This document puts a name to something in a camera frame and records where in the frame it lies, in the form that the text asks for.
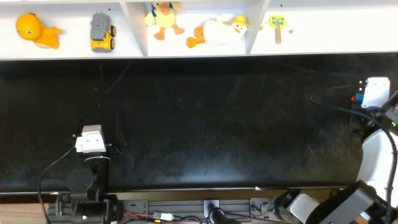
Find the toy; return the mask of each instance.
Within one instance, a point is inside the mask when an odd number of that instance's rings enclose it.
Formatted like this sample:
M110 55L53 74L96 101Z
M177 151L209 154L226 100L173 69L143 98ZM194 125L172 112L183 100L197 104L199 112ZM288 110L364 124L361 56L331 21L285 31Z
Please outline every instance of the toy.
M61 30L55 27L45 27L33 13L21 15L17 20L16 28L20 37L25 40L33 40L33 43L40 48L58 49L60 46L57 35L61 34Z
M282 34L280 34L281 28L286 26L286 19L281 15L273 15L269 18L269 25L275 29L275 43L282 43Z
M114 49L116 27L112 26L111 18L103 13L93 15L91 21L91 49L98 53L108 53Z
M224 45L239 40L247 31L248 23L244 15L237 15L232 22L209 20L203 26L196 27L194 35L189 37L187 46L194 48L198 44Z
M180 35L185 32L185 29L176 25L177 17L176 11L181 11L180 3L178 2L152 2L152 11L145 17L145 24L151 26L156 24L160 27L160 31L154 34L157 40L164 40L164 33L166 29L173 28L175 35Z

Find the stuffed animal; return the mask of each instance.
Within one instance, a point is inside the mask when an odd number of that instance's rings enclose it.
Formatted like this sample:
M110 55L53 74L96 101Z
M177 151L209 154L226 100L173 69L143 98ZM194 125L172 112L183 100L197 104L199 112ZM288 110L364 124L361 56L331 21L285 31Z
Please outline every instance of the stuffed animal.
M61 33L61 30L55 27L45 27L33 13L21 15L17 20L16 27L20 37L25 40L33 40L38 47L58 49L60 46L57 35Z
M232 22L209 20L203 26L196 27L194 35L189 37L187 46L194 48L198 44L224 45L239 40L248 29L248 23L244 15L237 15Z
M178 2L152 2L152 11L145 17L145 24L151 26L156 24L160 27L160 31L154 35L157 40L164 40L166 29L173 28L176 35L185 32L185 29L176 25L177 20L175 11L181 11Z

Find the black table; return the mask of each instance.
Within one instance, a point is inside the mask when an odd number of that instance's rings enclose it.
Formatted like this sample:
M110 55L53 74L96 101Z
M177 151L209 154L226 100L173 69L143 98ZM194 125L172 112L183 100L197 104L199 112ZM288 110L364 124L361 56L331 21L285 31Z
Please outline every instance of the black table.
M362 159L348 115L359 80L398 82L397 54L70 60L0 63L0 192L35 192L80 120L127 146L111 159L111 191L326 186L354 182ZM104 93L116 80L120 82ZM76 153L46 175L63 190Z

